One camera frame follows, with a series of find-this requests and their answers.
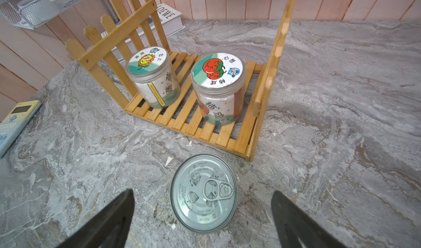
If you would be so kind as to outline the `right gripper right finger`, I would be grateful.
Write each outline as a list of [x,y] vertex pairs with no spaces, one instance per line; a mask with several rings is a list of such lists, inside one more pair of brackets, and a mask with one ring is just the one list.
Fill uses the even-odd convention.
[[273,194],[271,210],[283,248],[345,247],[279,191]]

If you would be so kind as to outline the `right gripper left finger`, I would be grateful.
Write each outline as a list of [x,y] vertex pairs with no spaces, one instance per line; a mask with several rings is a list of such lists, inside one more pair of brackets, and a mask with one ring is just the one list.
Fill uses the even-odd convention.
[[135,207],[132,189],[126,189],[71,237],[60,248],[125,247]]

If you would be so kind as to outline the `purple label tin can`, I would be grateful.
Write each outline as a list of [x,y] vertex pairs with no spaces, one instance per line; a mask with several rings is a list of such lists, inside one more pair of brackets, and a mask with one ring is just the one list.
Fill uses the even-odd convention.
[[209,234],[225,228],[234,218],[237,180],[223,159],[198,154],[178,167],[169,194],[180,224],[194,233]]

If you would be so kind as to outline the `sunflower lid seed jar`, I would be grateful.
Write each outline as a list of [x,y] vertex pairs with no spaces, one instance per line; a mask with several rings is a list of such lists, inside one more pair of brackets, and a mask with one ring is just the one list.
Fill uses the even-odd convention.
[[165,48],[148,47],[138,51],[126,62],[125,70],[150,107],[162,109],[178,99],[179,81]]

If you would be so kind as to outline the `tomato lid seed jar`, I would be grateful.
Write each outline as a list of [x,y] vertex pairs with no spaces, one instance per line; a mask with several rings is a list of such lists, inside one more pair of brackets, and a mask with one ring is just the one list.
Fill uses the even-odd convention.
[[207,122],[228,125],[238,119],[247,80],[242,58],[226,52],[206,54],[195,63],[190,76]]

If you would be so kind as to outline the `bamboo two-tier shelf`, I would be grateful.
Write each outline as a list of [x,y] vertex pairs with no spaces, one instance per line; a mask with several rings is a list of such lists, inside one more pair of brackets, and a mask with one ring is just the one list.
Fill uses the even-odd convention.
[[162,44],[165,49],[169,49],[157,13],[157,3],[155,0],[145,0],[145,4],[139,0],[130,0],[135,11],[129,14],[122,0],[110,1],[121,24],[116,25],[110,16],[104,15],[101,24],[107,31],[106,36],[101,36],[96,28],[88,26],[84,29],[84,35],[92,47],[85,49],[77,40],[70,39],[65,44],[67,51],[126,113],[252,161],[296,0],[288,0],[286,3],[267,64],[246,64],[246,81],[250,81],[253,74],[258,74],[259,78],[236,139],[231,138],[233,124],[222,127],[219,132],[215,132],[215,126],[210,123],[200,126],[202,113],[189,74],[189,70],[199,60],[197,55],[170,52],[170,64],[178,71],[177,80],[182,85],[180,96],[165,110],[153,109],[145,103],[144,96],[136,89],[112,50],[118,48],[123,58],[129,59],[132,53],[126,39],[131,39],[136,49],[140,50],[143,44],[137,33],[138,27],[146,30],[148,42],[152,46]]

